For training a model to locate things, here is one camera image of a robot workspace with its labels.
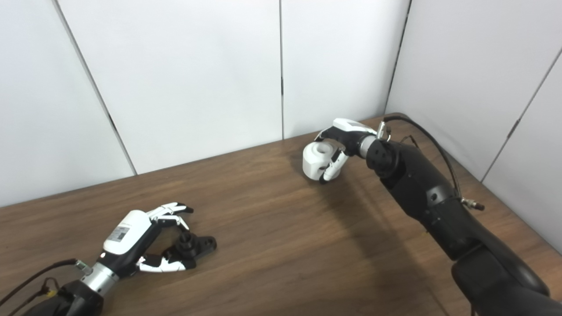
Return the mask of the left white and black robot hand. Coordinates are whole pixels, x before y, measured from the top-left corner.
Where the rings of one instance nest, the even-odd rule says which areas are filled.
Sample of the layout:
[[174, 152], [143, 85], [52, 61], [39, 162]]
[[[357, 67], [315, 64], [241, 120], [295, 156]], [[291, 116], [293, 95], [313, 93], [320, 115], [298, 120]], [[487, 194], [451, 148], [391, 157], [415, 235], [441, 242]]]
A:
[[172, 252], [162, 255], [147, 253], [163, 228], [178, 226], [181, 232], [188, 233], [189, 226], [179, 213], [193, 211], [178, 202], [161, 205], [148, 212], [130, 211], [104, 241], [97, 262], [120, 279], [130, 277], [138, 271], [167, 273], [195, 268], [195, 260], [181, 259]]

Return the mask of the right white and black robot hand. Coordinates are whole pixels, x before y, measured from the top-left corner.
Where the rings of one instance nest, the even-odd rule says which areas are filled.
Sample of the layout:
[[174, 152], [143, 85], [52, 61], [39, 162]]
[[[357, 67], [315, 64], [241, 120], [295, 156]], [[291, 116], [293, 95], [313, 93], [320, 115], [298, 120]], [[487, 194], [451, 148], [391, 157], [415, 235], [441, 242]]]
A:
[[350, 157], [357, 155], [364, 158], [364, 154], [361, 153], [363, 141], [378, 139], [379, 134], [380, 132], [362, 123], [345, 118], [335, 118], [332, 126], [319, 132], [314, 139], [314, 142], [323, 142], [326, 139], [335, 140], [342, 145], [329, 159], [329, 164], [321, 174], [319, 182], [327, 184], [335, 178]]

